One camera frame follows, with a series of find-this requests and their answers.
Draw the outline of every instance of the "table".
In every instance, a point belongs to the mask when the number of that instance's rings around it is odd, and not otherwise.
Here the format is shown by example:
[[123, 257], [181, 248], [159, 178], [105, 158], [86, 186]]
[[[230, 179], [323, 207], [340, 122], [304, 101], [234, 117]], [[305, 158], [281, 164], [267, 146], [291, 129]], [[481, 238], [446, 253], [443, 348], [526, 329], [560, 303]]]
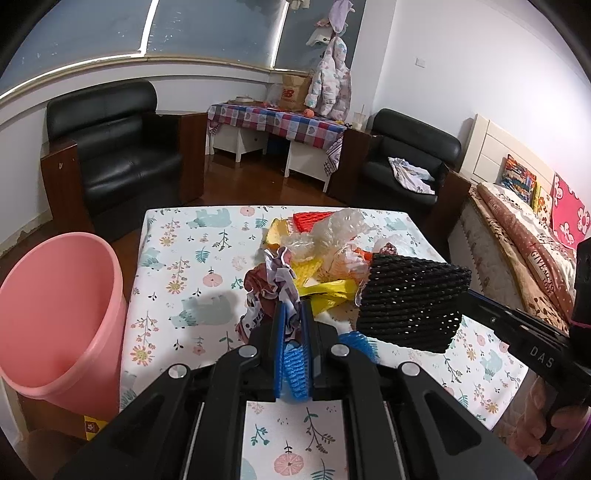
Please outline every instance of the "table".
[[[243, 153], [260, 149], [263, 149], [263, 154], [266, 153], [266, 139], [263, 140], [263, 145], [261, 139], [250, 132], [256, 131], [290, 140], [286, 177], [290, 170], [299, 171], [322, 180], [326, 192], [330, 175], [339, 167], [342, 137], [347, 129], [332, 120], [306, 118], [297, 113], [227, 103], [212, 105], [207, 111], [207, 117], [209, 145], [220, 145], [216, 148], [235, 153], [237, 163]], [[234, 127], [234, 131], [228, 131], [228, 126]]]
[[[122, 351], [121, 408], [167, 367], [215, 362], [241, 342], [235, 324], [245, 312], [245, 273], [262, 261], [261, 242], [274, 218], [328, 207], [228, 206], [149, 210], [141, 243]], [[443, 261], [405, 213], [363, 210], [373, 227], [356, 241], [371, 249], [388, 237], [401, 255]], [[199, 317], [183, 305], [197, 298]], [[357, 310], [344, 304], [317, 320], [350, 331]], [[492, 428], [527, 373], [486, 327], [466, 317], [445, 354], [420, 352], [371, 339], [379, 361], [395, 367], [420, 364], [462, 405]], [[276, 478], [279, 472], [309, 478], [333, 470], [348, 478], [339, 402], [249, 403], [245, 418], [242, 479]]]

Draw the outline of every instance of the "hanging clothes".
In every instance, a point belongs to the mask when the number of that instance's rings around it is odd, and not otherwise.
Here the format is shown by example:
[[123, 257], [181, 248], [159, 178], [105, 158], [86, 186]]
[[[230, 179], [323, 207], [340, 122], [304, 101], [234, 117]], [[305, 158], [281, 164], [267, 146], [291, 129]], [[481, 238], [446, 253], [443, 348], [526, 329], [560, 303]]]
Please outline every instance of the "hanging clothes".
[[[316, 26], [329, 28], [330, 29], [329, 39], [332, 37], [332, 32], [335, 31], [335, 29], [330, 24], [330, 20], [328, 18], [323, 18], [322, 20], [318, 20], [316, 22]], [[349, 26], [349, 24], [347, 22], [345, 22], [345, 26], [343, 27], [343, 30], [339, 33], [339, 37], [342, 37], [347, 32], [348, 26]]]
[[351, 7], [353, 7], [353, 3], [350, 0], [335, 0], [333, 3], [329, 12], [329, 20], [335, 33], [342, 34]]
[[342, 38], [333, 37], [316, 74], [304, 103], [316, 109], [320, 116], [345, 121], [351, 104], [351, 75], [345, 65], [347, 45]]
[[292, 10], [299, 10], [300, 8], [310, 8], [310, 0], [286, 0]]
[[423, 180], [434, 181], [431, 174], [424, 168], [415, 167], [403, 158], [388, 158], [394, 177], [405, 189], [416, 193], [435, 195], [433, 189]]
[[323, 43], [325, 45], [328, 45], [330, 43], [330, 37], [332, 36], [332, 32], [333, 30], [331, 26], [318, 27], [316, 28], [316, 30], [314, 30], [314, 33], [312, 33], [312, 36], [306, 42], [306, 45], [308, 45], [309, 47], [313, 47], [317, 43]]

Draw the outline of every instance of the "clear plastic wrap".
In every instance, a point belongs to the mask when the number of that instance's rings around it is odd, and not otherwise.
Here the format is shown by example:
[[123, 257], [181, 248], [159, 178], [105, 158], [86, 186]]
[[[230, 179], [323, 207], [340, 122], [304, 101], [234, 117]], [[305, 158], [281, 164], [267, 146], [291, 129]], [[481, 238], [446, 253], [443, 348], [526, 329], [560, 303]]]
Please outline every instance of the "clear plastic wrap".
[[322, 270], [322, 278], [326, 281], [351, 278], [359, 284], [369, 278], [370, 263], [361, 249], [348, 243], [334, 255], [332, 262], [324, 263], [326, 269]]
[[283, 84], [282, 83], [274, 83], [273, 85], [269, 86], [267, 90], [267, 97], [265, 98], [265, 103], [271, 106], [279, 105], [279, 100], [281, 100], [281, 95], [283, 94]]
[[333, 257], [352, 238], [370, 230], [361, 210], [344, 208], [316, 223], [310, 233], [292, 233], [281, 237], [281, 245], [290, 250], [294, 261], [305, 262], [322, 258], [325, 265], [328, 262], [328, 267]]
[[415, 257], [417, 255], [414, 248], [408, 246], [406, 233], [393, 233], [388, 238], [379, 238], [374, 245], [373, 253], [380, 253], [381, 249], [386, 247], [387, 244], [393, 245], [396, 248], [396, 253], [403, 257]]

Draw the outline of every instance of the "human hand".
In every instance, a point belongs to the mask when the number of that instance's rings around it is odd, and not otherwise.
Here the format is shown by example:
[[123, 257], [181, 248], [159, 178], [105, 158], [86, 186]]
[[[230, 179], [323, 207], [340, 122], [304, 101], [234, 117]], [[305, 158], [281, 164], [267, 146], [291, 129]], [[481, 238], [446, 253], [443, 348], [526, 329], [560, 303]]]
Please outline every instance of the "human hand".
[[549, 455], [571, 445], [587, 424], [591, 412], [585, 406], [569, 406], [556, 411], [550, 423], [554, 428], [562, 430], [563, 435], [557, 443], [543, 446], [540, 439], [547, 428], [542, 413], [545, 403], [545, 382], [538, 377], [525, 402], [525, 413], [507, 438], [507, 446], [522, 460], [527, 456]]

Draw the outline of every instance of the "black foam fruit net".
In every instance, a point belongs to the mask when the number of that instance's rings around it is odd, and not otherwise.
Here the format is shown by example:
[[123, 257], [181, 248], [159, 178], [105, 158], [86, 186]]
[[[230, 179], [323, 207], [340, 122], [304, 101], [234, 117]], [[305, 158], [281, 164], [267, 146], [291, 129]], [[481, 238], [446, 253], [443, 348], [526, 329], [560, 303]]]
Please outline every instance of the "black foam fruit net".
[[357, 330], [399, 346], [444, 353], [460, 326], [457, 297], [470, 269], [399, 255], [374, 254]]

